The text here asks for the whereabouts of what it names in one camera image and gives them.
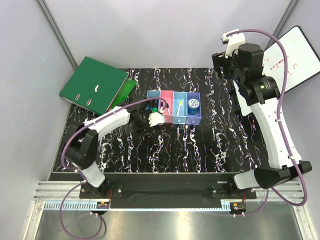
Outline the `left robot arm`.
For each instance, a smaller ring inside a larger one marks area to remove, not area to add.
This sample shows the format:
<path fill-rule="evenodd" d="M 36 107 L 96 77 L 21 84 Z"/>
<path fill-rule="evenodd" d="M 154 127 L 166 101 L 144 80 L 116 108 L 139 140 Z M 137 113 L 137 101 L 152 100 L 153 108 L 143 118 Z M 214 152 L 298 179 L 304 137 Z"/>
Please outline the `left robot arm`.
<path fill-rule="evenodd" d="M 138 132 L 152 128 L 150 104 L 152 98 L 136 102 L 122 102 L 91 120 L 70 126 L 70 133 L 63 143 L 61 164 L 76 171 L 84 181 L 84 186 L 97 198 L 108 195 L 109 180 L 97 163 L 100 141 L 116 129 L 132 125 Z"/>

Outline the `blue cleaning gel jar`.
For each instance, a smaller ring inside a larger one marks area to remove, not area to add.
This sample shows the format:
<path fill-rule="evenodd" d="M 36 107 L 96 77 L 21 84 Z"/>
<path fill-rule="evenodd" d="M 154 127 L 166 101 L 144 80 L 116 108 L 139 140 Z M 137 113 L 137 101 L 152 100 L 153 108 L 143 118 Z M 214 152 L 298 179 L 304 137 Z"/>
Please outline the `blue cleaning gel jar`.
<path fill-rule="evenodd" d="M 189 115 L 198 115 L 200 112 L 200 101 L 196 98 L 191 98 L 187 102 L 187 113 Z"/>

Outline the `yellow-tipped white marker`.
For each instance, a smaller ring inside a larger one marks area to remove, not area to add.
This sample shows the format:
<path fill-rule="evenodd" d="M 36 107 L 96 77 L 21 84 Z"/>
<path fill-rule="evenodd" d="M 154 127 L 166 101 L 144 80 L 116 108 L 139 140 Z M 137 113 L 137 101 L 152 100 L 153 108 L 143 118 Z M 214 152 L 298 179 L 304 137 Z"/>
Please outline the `yellow-tipped white marker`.
<path fill-rule="evenodd" d="M 180 111 L 181 111 L 181 107 L 182 107 L 182 105 L 183 105 L 183 101 L 182 100 L 180 100 L 179 101 L 179 104 L 178 104 L 178 108 L 177 108 L 177 116 L 179 116 L 180 115 Z"/>

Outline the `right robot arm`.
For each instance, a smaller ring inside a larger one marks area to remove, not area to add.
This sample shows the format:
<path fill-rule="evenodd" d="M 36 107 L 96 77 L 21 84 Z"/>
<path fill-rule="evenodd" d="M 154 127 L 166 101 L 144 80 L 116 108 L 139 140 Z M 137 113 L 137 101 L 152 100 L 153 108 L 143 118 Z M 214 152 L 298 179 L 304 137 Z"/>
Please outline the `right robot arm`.
<path fill-rule="evenodd" d="M 260 127 L 268 165 L 236 174 L 227 185 L 228 195 L 239 198 L 249 188 L 269 189 L 289 182 L 312 170 L 295 149 L 284 119 L 277 117 L 280 91 L 271 76 L 263 74 L 264 52 L 258 44 L 243 43 L 231 53 L 211 56 L 220 78 L 231 80 L 232 93 L 244 98 Z"/>

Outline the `pink bin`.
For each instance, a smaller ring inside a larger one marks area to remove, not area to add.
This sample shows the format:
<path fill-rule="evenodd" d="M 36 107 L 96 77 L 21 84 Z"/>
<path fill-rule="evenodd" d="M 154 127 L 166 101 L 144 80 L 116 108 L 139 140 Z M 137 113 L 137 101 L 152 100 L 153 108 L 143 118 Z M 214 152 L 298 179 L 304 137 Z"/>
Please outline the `pink bin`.
<path fill-rule="evenodd" d="M 170 109 L 171 115 L 168 115 L 167 108 L 165 108 L 163 115 L 164 115 L 167 123 L 172 123 L 172 120 L 173 120 L 173 109 L 172 108 L 173 108 L 174 91 L 173 90 L 161 90 L 160 97 L 162 99 L 165 99 L 166 103 L 169 104 L 169 109 Z"/>

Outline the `black marker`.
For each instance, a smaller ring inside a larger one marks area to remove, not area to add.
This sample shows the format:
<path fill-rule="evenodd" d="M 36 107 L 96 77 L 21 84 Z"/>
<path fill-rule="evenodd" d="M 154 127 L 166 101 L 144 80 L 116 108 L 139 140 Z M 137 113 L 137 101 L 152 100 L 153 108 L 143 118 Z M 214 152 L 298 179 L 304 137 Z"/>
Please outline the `black marker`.
<path fill-rule="evenodd" d="M 159 106 L 159 100 L 155 99 L 154 102 L 153 102 L 152 108 L 158 108 L 158 106 Z"/>

